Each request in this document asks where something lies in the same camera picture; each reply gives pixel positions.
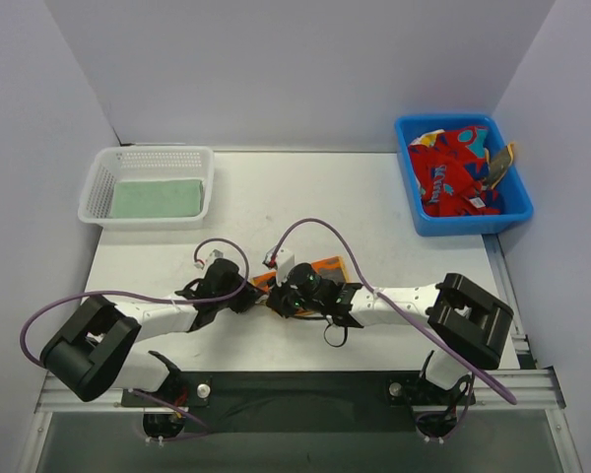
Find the orange towel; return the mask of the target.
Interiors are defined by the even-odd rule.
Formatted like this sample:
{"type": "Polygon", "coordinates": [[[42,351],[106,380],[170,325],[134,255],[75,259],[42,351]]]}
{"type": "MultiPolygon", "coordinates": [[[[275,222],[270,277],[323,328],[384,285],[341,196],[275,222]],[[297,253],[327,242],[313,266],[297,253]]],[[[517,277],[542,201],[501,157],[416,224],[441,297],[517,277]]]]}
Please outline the orange towel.
{"type": "MultiPolygon", "coordinates": [[[[332,256],[311,263],[312,268],[323,278],[336,283],[348,283],[349,273],[341,256],[332,256]]],[[[264,292],[269,291],[269,281],[276,276],[275,271],[269,271],[261,275],[253,276],[250,282],[264,292]]]]}

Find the green panda towel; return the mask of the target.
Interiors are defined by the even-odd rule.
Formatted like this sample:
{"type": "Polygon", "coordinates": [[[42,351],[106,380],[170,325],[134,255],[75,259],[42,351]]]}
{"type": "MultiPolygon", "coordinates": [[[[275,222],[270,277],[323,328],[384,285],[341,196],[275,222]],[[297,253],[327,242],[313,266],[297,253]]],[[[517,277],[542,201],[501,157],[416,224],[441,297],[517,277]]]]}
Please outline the green panda towel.
{"type": "Polygon", "coordinates": [[[122,181],[114,186],[109,217],[163,219],[196,217],[202,209],[199,179],[122,181]]]}

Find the red blue towel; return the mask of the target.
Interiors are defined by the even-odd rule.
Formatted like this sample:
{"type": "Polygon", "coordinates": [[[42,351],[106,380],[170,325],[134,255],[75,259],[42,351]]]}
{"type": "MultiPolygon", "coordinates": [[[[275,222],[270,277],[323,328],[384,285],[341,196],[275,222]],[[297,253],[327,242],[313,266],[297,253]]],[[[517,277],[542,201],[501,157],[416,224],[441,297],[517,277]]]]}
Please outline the red blue towel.
{"type": "Polygon", "coordinates": [[[501,195],[486,184],[489,177],[489,129],[467,126],[434,130],[408,147],[423,210],[431,217],[499,215],[501,195]]]}

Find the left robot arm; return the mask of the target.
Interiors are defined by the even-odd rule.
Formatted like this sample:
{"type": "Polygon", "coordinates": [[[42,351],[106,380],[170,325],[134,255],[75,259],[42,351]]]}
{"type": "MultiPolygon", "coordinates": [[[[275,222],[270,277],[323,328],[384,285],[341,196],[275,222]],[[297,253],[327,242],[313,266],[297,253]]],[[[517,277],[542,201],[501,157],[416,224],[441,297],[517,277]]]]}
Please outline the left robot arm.
{"type": "Polygon", "coordinates": [[[197,331],[224,309],[246,312],[263,295],[234,262],[217,258],[202,278],[163,304],[89,296],[43,347],[40,362],[84,402],[110,388],[133,388],[180,405],[191,391],[181,369],[161,353],[141,353],[135,346],[169,333],[197,331]]]}

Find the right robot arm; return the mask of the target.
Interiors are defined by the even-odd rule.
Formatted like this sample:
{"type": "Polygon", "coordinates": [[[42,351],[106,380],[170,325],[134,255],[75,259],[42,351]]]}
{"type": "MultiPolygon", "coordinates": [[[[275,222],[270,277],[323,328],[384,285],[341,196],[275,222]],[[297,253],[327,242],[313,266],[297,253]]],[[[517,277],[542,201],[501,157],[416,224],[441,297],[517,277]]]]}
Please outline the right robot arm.
{"type": "Polygon", "coordinates": [[[449,390],[470,373],[509,404],[517,403],[490,374],[500,366],[513,310],[461,274],[421,287],[373,288],[334,282],[302,264],[270,287],[267,306],[284,318],[316,312],[345,329],[410,325],[437,347],[424,369],[427,382],[449,390]]]}

